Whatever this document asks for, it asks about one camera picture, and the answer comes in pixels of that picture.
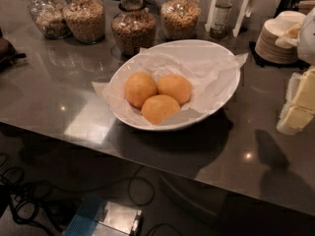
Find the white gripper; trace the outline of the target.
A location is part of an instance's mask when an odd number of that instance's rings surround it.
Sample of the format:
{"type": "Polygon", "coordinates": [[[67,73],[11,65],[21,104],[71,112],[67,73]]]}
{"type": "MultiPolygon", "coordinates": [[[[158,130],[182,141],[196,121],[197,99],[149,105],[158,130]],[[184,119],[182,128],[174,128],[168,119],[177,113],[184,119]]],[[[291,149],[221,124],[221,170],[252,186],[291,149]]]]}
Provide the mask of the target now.
{"type": "MultiPolygon", "coordinates": [[[[302,23],[281,35],[275,45],[284,49],[295,47],[300,60],[315,66],[315,7],[302,23]]],[[[283,134],[295,135],[315,117],[315,67],[303,74],[292,74],[285,99],[277,129],[283,134]]]]}

